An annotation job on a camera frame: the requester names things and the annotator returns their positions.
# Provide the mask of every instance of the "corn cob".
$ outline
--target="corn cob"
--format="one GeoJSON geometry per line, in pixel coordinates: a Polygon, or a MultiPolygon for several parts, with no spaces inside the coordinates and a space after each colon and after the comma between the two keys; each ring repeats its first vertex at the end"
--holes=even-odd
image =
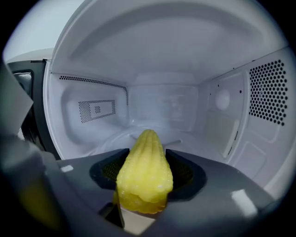
{"type": "Polygon", "coordinates": [[[156,132],[145,130],[117,176],[120,204],[142,213],[162,211],[173,189],[173,176],[156,132]]]}

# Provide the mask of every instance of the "yellow object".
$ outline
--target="yellow object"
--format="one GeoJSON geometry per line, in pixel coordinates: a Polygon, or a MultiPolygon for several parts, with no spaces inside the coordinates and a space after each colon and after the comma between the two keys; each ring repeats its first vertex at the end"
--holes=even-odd
{"type": "Polygon", "coordinates": [[[26,211],[37,221],[53,230],[62,230],[61,215],[41,178],[21,190],[18,198],[26,211]]]}
{"type": "Polygon", "coordinates": [[[173,175],[156,132],[145,130],[117,176],[120,204],[130,211],[156,213],[167,204],[173,175]]]}

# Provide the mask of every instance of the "vent grille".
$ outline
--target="vent grille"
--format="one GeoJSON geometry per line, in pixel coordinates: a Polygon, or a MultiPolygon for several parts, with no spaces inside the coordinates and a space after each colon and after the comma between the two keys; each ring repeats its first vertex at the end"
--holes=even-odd
{"type": "Polygon", "coordinates": [[[250,80],[249,114],[284,126],[288,100],[284,63],[277,60],[250,69],[250,80]]]}
{"type": "MultiPolygon", "coordinates": [[[[106,116],[116,114],[115,100],[90,100],[90,101],[81,101],[81,102],[78,102],[78,104],[79,104],[79,112],[80,112],[80,118],[81,118],[82,123],[86,123],[91,120],[100,119],[100,118],[103,118],[106,116]],[[90,104],[91,103],[102,103],[102,102],[111,102],[112,113],[92,117],[90,104]]],[[[101,112],[100,106],[95,106],[95,112],[98,113],[97,111],[101,112]]]]}
{"type": "Polygon", "coordinates": [[[19,139],[21,140],[25,140],[25,137],[24,137],[24,134],[23,134],[23,130],[20,128],[19,131],[18,131],[18,137],[19,139]]]}
{"type": "Polygon", "coordinates": [[[76,76],[60,76],[60,80],[85,81],[85,82],[90,82],[90,83],[97,83],[97,84],[122,88],[125,91],[125,94],[126,94],[126,105],[127,106],[129,105],[128,90],[124,86],[116,85],[116,84],[109,83],[109,82],[106,82],[106,81],[100,81],[100,80],[96,80],[96,79],[76,77],[76,76]]]}

